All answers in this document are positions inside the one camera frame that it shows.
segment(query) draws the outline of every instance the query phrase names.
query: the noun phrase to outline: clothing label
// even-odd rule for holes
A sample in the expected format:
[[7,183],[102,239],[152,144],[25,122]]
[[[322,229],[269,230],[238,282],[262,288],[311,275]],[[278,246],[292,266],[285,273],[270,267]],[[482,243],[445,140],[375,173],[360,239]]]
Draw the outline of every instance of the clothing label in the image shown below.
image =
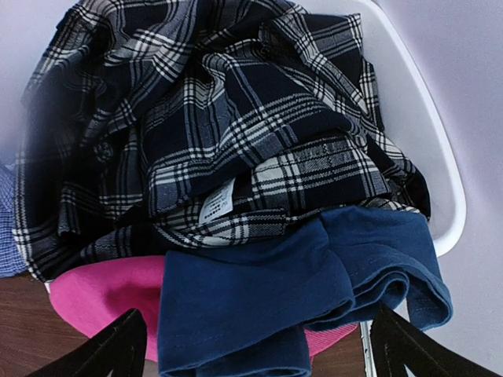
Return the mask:
[[233,190],[236,178],[218,188],[204,201],[199,214],[199,223],[206,224],[233,210]]

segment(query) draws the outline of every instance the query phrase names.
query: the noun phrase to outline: white wall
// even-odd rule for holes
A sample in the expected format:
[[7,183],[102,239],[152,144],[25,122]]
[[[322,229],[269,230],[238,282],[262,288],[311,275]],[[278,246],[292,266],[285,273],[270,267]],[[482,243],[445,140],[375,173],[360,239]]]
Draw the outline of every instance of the white wall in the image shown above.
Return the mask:
[[15,152],[20,96],[73,0],[0,0],[0,159]]
[[468,201],[464,235],[440,258],[454,318],[429,334],[503,374],[503,2],[376,2],[431,91]]

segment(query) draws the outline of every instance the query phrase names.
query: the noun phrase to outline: plaid shirt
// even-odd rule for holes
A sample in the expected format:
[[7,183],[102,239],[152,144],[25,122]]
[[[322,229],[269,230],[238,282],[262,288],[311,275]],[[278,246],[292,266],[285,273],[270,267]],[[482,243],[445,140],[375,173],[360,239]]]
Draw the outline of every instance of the plaid shirt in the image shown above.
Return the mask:
[[14,174],[0,163],[0,277],[26,271],[13,237]]
[[[18,247],[53,279],[85,263],[281,236],[326,208],[418,208],[384,136],[359,15],[284,0],[83,0],[24,96]],[[236,178],[233,212],[199,224]]]

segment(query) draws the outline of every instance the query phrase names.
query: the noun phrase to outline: pink fabric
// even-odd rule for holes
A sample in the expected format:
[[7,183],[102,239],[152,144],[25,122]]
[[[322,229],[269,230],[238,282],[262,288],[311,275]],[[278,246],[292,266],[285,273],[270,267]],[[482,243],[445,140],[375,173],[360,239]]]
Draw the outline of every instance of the pink fabric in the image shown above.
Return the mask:
[[[131,308],[147,323],[148,360],[157,361],[157,321],[164,257],[122,258],[68,271],[50,285],[54,310],[77,331],[95,336]],[[347,325],[332,331],[306,331],[311,357],[355,330]]]

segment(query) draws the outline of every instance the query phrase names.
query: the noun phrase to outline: wooden floor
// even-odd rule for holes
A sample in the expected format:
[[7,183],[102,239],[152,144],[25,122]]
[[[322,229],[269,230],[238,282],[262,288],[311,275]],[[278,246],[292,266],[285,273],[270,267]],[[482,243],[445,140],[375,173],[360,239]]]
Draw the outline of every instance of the wooden floor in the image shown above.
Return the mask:
[[[43,284],[30,276],[0,279],[0,377],[25,376],[85,341],[53,311]],[[313,377],[362,376],[359,330],[314,359]]]

